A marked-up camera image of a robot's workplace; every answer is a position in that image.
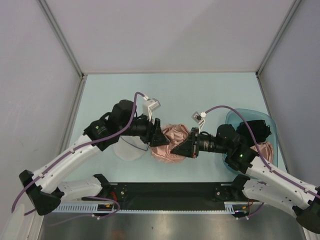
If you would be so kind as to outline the pink satin bra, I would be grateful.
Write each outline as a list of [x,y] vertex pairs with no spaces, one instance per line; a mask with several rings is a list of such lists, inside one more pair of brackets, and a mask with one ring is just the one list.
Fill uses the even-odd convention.
[[274,160],[274,149],[270,142],[260,142],[257,144],[262,156],[269,162],[273,163]]
[[168,145],[150,147],[150,154],[159,162],[177,164],[182,162],[186,157],[171,153],[171,151],[185,141],[190,131],[185,124],[168,124],[162,128],[162,133],[169,140]]

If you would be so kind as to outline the white mesh laundry bag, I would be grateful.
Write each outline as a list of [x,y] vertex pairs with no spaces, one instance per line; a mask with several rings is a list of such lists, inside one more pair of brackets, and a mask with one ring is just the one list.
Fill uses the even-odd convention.
[[134,161],[141,158],[148,150],[139,136],[120,136],[117,143],[112,145],[113,152],[123,161]]

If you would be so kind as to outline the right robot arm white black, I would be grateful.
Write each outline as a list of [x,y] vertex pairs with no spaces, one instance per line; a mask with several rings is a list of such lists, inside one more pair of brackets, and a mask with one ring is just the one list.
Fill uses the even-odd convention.
[[320,189],[267,161],[251,149],[230,124],[220,125],[216,136],[192,128],[188,138],[171,151],[175,155],[197,158],[199,152],[226,154],[225,163],[239,175],[233,180],[231,196],[257,200],[293,216],[305,229],[320,232]]

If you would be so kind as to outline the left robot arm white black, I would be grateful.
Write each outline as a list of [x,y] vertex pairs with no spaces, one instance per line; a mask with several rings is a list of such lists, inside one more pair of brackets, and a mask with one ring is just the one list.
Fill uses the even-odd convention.
[[160,107],[155,98],[145,100],[143,113],[136,115],[134,102],[121,100],[112,111],[93,121],[78,140],[63,153],[42,168],[19,174],[35,211],[44,216],[54,211],[62,202],[76,199],[105,200],[113,197],[112,186],[103,174],[86,180],[65,182],[65,178],[86,160],[102,153],[117,143],[122,136],[139,137],[149,147],[170,143],[163,134],[159,118],[152,113]]

